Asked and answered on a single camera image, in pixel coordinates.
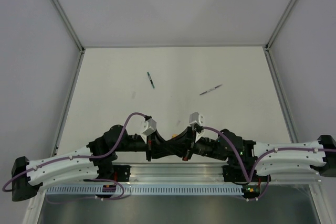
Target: cable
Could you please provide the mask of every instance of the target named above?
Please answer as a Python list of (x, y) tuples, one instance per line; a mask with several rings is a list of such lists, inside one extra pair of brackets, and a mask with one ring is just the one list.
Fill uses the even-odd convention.
[(125, 188), (117, 181), (115, 180), (111, 180), (111, 179), (104, 179), (104, 178), (95, 178), (95, 179), (91, 179), (91, 180), (94, 180), (94, 181), (105, 181), (105, 182), (113, 182), (115, 184), (117, 184), (121, 190), (122, 190), (122, 193), (116, 197), (113, 197), (113, 198), (101, 198), (101, 197), (96, 197), (96, 196), (85, 196), (85, 197), (81, 197), (81, 198), (77, 198), (77, 199), (72, 199), (72, 200), (65, 200), (65, 201), (61, 201), (61, 202), (55, 202), (55, 201), (50, 201), (48, 196), (46, 195), (45, 199), (46, 201), (49, 203), (49, 204), (53, 204), (53, 205), (61, 205), (61, 204), (66, 204), (66, 203), (70, 203), (70, 202), (75, 202), (75, 201), (78, 201), (78, 200), (82, 200), (82, 199), (100, 199), (100, 200), (115, 200), (115, 199), (120, 199), (124, 193), (125, 193)]
[(237, 186), (247, 186), (249, 183), (237, 183), (237, 182), (232, 182), (233, 184), (237, 185)]
[(259, 182), (258, 182), (258, 185), (256, 186), (256, 188), (260, 188), (260, 185), (261, 185), (261, 178), (259, 178)]
[[(120, 143), (120, 141), (121, 141), (121, 138), (122, 138), (122, 136), (123, 136), (123, 134), (124, 134), (124, 132), (125, 132), (126, 126), (127, 126), (128, 122), (129, 122), (129, 120), (130, 120), (134, 115), (140, 115), (140, 116), (142, 116), (142, 117), (145, 117), (145, 114), (142, 114), (142, 113), (139, 113), (139, 112), (133, 112), (132, 114), (130, 114), (130, 115), (127, 117), (127, 119), (126, 119), (126, 121), (125, 121), (125, 124), (124, 124), (124, 126), (122, 127), (122, 129), (121, 129), (120, 135), (119, 135), (119, 137), (118, 137), (116, 143), (114, 144), (114, 146), (112, 147), (112, 149), (111, 149), (110, 151), (108, 151), (107, 153), (105, 153), (105, 154), (103, 154), (103, 155), (98, 155), (98, 156), (78, 155), (78, 156), (73, 156), (72, 158), (94, 158), (94, 159), (97, 159), (97, 158), (104, 158), (104, 157), (109, 156), (109, 155), (110, 155), (112, 152), (114, 152), (114, 150), (118, 147), (118, 145), (119, 145), (119, 143)], [(70, 159), (70, 157), (60, 157), (60, 158), (53, 159), (53, 160), (50, 160), (50, 161), (48, 161), (48, 162), (45, 162), (45, 163), (43, 163), (43, 164), (37, 165), (36, 168), (41, 168), (41, 167), (44, 167), (44, 166), (46, 166), (46, 165), (49, 165), (49, 164), (52, 164), (52, 163), (55, 163), (55, 162), (58, 162), (58, 161), (68, 160), (68, 159)], [(25, 170), (25, 171), (23, 171), (23, 172), (21, 172), (21, 173), (15, 175), (13, 178), (11, 178), (9, 181), (7, 181), (7, 182), (5, 183), (5, 185), (2, 187), (2, 191), (5, 192), (5, 193), (8, 193), (8, 192), (12, 191), (12, 189), (6, 189), (6, 187), (7, 187), (11, 182), (15, 181), (17, 178), (19, 178), (19, 177), (21, 177), (21, 176), (23, 176), (23, 175), (25, 175), (25, 174), (27, 174), (27, 173), (33, 171), (33, 170), (34, 170), (34, 168), (30, 168), (30, 169), (28, 169), (28, 170)]]
[(268, 186), (269, 186), (269, 175), (267, 175), (267, 182), (266, 182), (264, 191), (262, 191), (258, 197), (256, 197), (256, 198), (248, 198), (248, 199), (247, 199), (247, 198), (244, 198), (243, 196), (232, 196), (232, 197), (234, 197), (234, 198), (236, 198), (236, 199), (242, 199), (242, 200), (244, 200), (244, 201), (255, 201), (255, 200), (259, 200), (263, 195), (265, 195), (265, 192), (266, 192)]
[[(219, 136), (221, 136), (221, 138), (223, 138), (227, 143), (228, 145), (231, 147), (231, 149), (233, 150), (233, 152), (235, 153), (236, 157), (237, 157), (237, 160), (239, 162), (239, 165), (241, 167), (241, 171), (243, 172), (243, 175), (246, 179), (246, 182), (247, 183), (250, 183), (252, 181), (252, 178), (253, 178), (253, 173), (254, 173), (254, 170), (257, 166), (257, 164), (265, 157), (267, 156), (268, 154), (271, 154), (271, 153), (275, 153), (275, 152), (281, 152), (281, 151), (306, 151), (306, 152), (315, 152), (315, 148), (300, 148), (300, 147), (282, 147), (282, 148), (277, 148), (277, 150), (270, 150), (270, 151), (267, 151), (263, 154), (261, 154), (258, 159), (255, 161), (251, 171), (250, 171), (250, 176), (247, 175), (247, 171), (245, 169), (245, 166), (244, 166), (244, 163), (240, 157), (240, 155), (238, 154), (238, 151), (235, 147), (235, 145), (231, 142), (231, 140), (226, 136), (224, 135), (222, 132), (220, 132), (219, 130), (216, 130), (212, 127), (207, 127), (207, 126), (204, 126), (203, 127), (205, 130), (209, 130), (209, 131), (213, 131), (215, 133), (217, 133)], [(334, 149), (324, 149), (324, 148), (321, 148), (321, 149), (317, 149), (317, 151), (319, 152), (336, 152), (336, 150)]]

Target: metal profile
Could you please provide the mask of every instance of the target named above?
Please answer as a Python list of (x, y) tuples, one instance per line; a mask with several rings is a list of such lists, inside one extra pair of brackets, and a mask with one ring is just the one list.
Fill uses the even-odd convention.
[[(238, 185), (123, 185), (124, 195), (243, 195)], [(50, 187), (47, 195), (111, 195), (121, 194), (120, 187), (104, 188), (103, 185), (59, 185)]]
[(336, 220), (333, 218), (333, 210), (330, 204), (326, 202), (326, 192), (321, 185), (309, 185), (313, 203), (316, 208), (319, 220), (322, 224), (334, 224)]
[(50, 1), (51, 1), (52, 5), (54, 6), (54, 8), (56, 9), (57, 13), (59, 14), (59, 16), (60, 16), (61, 20), (63, 21), (64, 25), (66, 26), (70, 37), (75, 42), (79, 51), (81, 51), (81, 52), (84, 51), (84, 47), (83, 47), (82, 43), (79, 41), (79, 38), (78, 38), (75, 30), (73, 29), (66, 13), (64, 12), (64, 9), (62, 8), (59, 0), (50, 0)]
[(53, 143), (53, 149), (51, 151), (51, 156), (54, 156), (57, 153), (57, 148), (58, 148), (59, 142), (61, 140), (63, 129), (64, 129), (64, 126), (65, 126), (65, 122), (66, 122), (68, 112), (69, 112), (69, 109), (70, 109), (72, 96), (73, 96), (74, 91), (75, 91), (75, 86), (76, 86), (76, 83), (77, 83), (79, 70), (80, 70), (80, 67), (81, 67), (82, 62), (83, 62), (84, 53), (85, 53), (85, 51), (80, 52), (78, 57), (77, 57), (76, 69), (73, 72), (72, 77), (71, 77), (71, 86), (68, 90), (66, 102), (65, 102), (64, 107), (62, 109), (61, 118), (60, 118), (60, 121), (58, 122), (58, 125), (57, 125), (57, 128), (56, 128), (56, 135), (55, 135), (55, 138), (54, 138), (54, 143)]
[(112, 46), (88, 46), (85, 48), (158, 48), (158, 47), (263, 47), (263, 43), (199, 43), (199, 44), (136, 44), (136, 45), (112, 45)]
[[(230, 185), (223, 177), (225, 163), (152, 163), (130, 164), (114, 163), (115, 165), (130, 165), (131, 184), (144, 185)], [(272, 185), (310, 185), (319, 183), (320, 177), (316, 173), (283, 173), (273, 174)]]
[(289, 17), (289, 15), (291, 14), (291, 12), (293, 11), (293, 8), (295, 7), (296, 3), (298, 0), (290, 0), (288, 5), (286, 6), (286, 9), (284, 11), (284, 13), (282, 14), (282, 16), (280, 17), (280, 20), (277, 24), (277, 26), (275, 27), (271, 37), (269, 38), (267, 44), (266, 44), (266, 48), (269, 49), (274, 41), (276, 40), (279, 32), (281, 31), (284, 23), (286, 22), (287, 18)]
[(277, 92), (277, 96), (278, 96), (278, 100), (280, 103), (280, 107), (282, 110), (282, 114), (284, 115), (284, 119), (285, 119), (285, 124), (287, 127), (287, 131), (290, 137), (290, 140), (292, 143), (298, 143), (298, 138), (297, 138), (297, 134), (296, 134), (296, 130), (295, 130), (295, 125), (293, 122), (293, 118), (291, 116), (290, 110), (289, 110), (289, 106), (288, 106), (288, 102), (284, 93), (284, 89), (281, 85), (281, 81), (279, 78), (279, 74), (277, 73), (276, 70), (276, 66), (274, 63), (274, 59), (272, 57), (272, 55), (270, 54), (269, 50), (266, 48), (266, 46), (264, 47), (264, 53), (266, 56), (266, 61), (268, 64), (268, 68), (269, 71), (271, 73), (272, 79), (273, 79), (273, 83), (274, 83), (274, 87), (275, 90)]
[(34, 198), (29, 200), (22, 224), (37, 224), (42, 210), (45, 194), (45, 192), (38, 193)]

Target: white table surface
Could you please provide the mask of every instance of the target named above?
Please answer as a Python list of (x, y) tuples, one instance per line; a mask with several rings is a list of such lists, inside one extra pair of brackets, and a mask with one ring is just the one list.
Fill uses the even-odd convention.
[[(181, 133), (198, 111), (204, 125), (246, 140), (290, 143), (261, 47), (99, 48), (85, 52), (58, 154), (87, 145), (135, 111), (153, 116), (164, 138)], [(142, 120), (131, 119), (128, 133), (139, 134)], [(148, 163), (145, 153), (117, 155), (118, 163)], [(152, 162), (182, 161), (170, 156)], [(189, 161), (214, 162), (197, 155)]]

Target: white wall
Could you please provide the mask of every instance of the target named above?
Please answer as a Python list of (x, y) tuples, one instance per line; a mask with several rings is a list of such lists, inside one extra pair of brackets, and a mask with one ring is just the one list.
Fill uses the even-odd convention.
[(85, 47), (264, 45), (289, 0), (59, 0)]
[[(0, 0), (0, 185), (15, 158), (50, 155), (77, 48), (49, 0)], [(21, 223), (26, 202), (0, 193), (1, 223)]]
[[(300, 141), (336, 139), (336, 0), (299, 0), (271, 52)], [(324, 187), (336, 214), (335, 179)]]

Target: marker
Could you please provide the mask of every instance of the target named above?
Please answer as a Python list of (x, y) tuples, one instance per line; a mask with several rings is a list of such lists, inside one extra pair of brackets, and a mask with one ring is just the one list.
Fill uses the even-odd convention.
[(149, 74), (149, 72), (147, 72), (147, 75), (148, 75), (148, 79), (149, 79), (149, 81), (150, 81), (150, 82), (151, 82), (151, 84), (152, 84), (152, 87), (153, 87), (153, 89), (155, 89), (155, 86), (154, 86), (154, 83), (153, 83), (152, 77), (151, 77), (151, 75)]
[(209, 92), (211, 92), (211, 91), (213, 91), (213, 90), (215, 90), (215, 89), (218, 89), (218, 88), (219, 88), (220, 86), (222, 86), (222, 85), (223, 85), (223, 84), (218, 85), (218, 86), (216, 86), (216, 87), (214, 87), (214, 88), (212, 88), (212, 89), (208, 89), (207, 91), (201, 93), (200, 95), (202, 95), (202, 94), (206, 94), (206, 93), (209, 93)]

